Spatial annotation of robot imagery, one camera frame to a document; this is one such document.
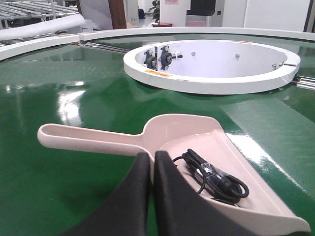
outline roller conveyor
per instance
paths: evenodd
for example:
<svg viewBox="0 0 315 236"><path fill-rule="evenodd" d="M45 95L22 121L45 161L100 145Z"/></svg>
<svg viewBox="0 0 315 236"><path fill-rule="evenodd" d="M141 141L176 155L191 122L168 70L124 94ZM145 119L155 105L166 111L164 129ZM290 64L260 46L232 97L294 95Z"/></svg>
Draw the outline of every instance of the roller conveyor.
<svg viewBox="0 0 315 236"><path fill-rule="evenodd" d="M77 8L54 5L53 9L47 1L10 1L0 2L0 29L8 28L8 21L31 20L40 18L64 17L77 14Z"/></svg>

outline bolt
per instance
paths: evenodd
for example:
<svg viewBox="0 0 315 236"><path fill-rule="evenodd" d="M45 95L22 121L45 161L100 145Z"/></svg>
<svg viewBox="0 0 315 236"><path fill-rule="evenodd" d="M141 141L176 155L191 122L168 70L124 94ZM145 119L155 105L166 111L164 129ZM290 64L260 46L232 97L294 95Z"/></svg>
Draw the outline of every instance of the bolt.
<svg viewBox="0 0 315 236"><path fill-rule="evenodd" d="M152 67L156 67L156 65L157 65L157 61L156 61L156 60L153 60L153 61L151 62L151 66L152 66Z"/></svg>

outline warning sticker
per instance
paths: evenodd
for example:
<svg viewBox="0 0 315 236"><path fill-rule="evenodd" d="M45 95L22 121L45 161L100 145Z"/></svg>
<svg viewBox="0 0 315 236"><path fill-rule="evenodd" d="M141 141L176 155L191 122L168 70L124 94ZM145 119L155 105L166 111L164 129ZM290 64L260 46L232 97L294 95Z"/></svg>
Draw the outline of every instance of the warning sticker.
<svg viewBox="0 0 315 236"><path fill-rule="evenodd" d="M172 76L170 74L166 74L166 73L159 72L159 71L156 71L156 70L146 70L146 72L151 73L151 74L155 74L155 75L160 75L160 76L163 76L163 77L166 77L166 78Z"/></svg>

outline white pipe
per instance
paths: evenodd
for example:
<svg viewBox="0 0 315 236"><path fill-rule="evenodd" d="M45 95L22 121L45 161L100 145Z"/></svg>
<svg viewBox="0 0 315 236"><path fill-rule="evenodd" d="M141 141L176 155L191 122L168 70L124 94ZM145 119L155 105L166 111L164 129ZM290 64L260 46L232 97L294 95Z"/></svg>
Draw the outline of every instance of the white pipe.
<svg viewBox="0 0 315 236"><path fill-rule="evenodd" d="M11 29L0 30L0 40L10 40L14 38L23 38L42 33L55 32L65 30L85 24L85 20L81 14L75 14L51 21L40 22L28 26L21 26Z"/></svg>

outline potted plant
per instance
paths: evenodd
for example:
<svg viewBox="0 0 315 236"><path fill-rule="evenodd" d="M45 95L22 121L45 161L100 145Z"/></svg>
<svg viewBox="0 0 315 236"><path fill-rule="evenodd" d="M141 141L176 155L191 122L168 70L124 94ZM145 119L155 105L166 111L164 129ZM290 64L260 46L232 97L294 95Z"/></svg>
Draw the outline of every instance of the potted plant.
<svg viewBox="0 0 315 236"><path fill-rule="evenodd" d="M154 0L152 2L153 7L149 9L149 12L153 10L153 18L156 20L156 23L159 22L159 0Z"/></svg>

